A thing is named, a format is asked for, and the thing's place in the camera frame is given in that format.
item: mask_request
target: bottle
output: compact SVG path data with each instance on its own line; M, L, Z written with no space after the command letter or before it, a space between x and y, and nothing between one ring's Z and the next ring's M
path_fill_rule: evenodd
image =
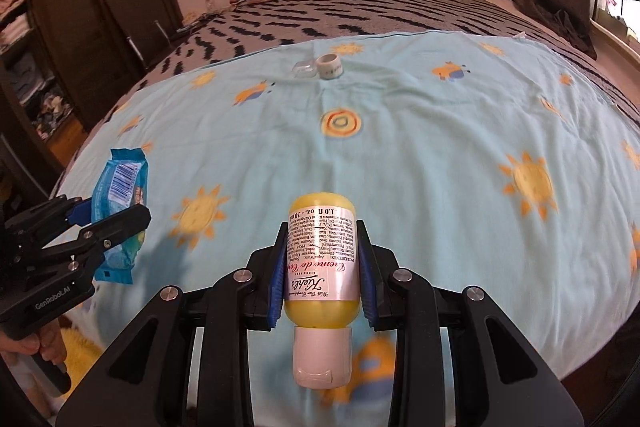
M293 377L332 389L351 380L351 328L360 309L355 208L331 192L289 209L285 311L296 325Z

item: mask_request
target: metal bolt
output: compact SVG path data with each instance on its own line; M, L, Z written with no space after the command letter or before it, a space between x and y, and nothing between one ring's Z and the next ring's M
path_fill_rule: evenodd
M480 288L472 286L466 290L466 296L472 301L481 301L484 299L484 292Z
M398 268L394 272L394 279L399 282L409 282L413 278L414 278L414 274L412 274L406 268Z
M160 298L163 301L172 301L179 294L180 292L178 292L178 288L176 288L175 286L167 286L166 288L162 288L162 291L160 292Z
M242 268L241 270L237 270L236 273L234 273L234 280L236 282L247 282L250 281L251 277L253 276L254 274L251 273L251 270Z

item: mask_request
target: light blue blanket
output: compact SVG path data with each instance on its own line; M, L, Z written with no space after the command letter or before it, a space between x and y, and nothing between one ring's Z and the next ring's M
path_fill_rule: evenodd
M341 55L342 76L294 77L295 63L328 52ZM290 203L320 190L353 201L372 242L434 286L485 288L559 377L599 350L640 298L640 133L567 61L527 39L317 40L183 73L117 111L60 192L90 196L110 149L137 147L148 158L152 222L134 283L99 283L71 313L102 345L163 285L190 291L244 266L273 244ZM386 425L384 382L369 385L366 368L388 360L375 360L385 346L371 347L370 336L359 318L363 376L345 399L295 386L286 317L251 333L257 425Z

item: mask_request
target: white bottle cap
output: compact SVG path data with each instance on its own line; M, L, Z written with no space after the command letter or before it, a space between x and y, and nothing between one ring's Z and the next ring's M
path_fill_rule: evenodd
M293 333L293 378L310 389L351 380L351 328L300 328Z

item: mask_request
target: wet wipes package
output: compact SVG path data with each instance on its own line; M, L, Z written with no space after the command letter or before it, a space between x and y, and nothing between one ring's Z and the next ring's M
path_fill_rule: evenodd
M94 188L92 223L134 204L145 204L148 164L142 149L112 149ZM95 272L95 280L132 284L131 270L145 232L130 237L104 253L105 260Z

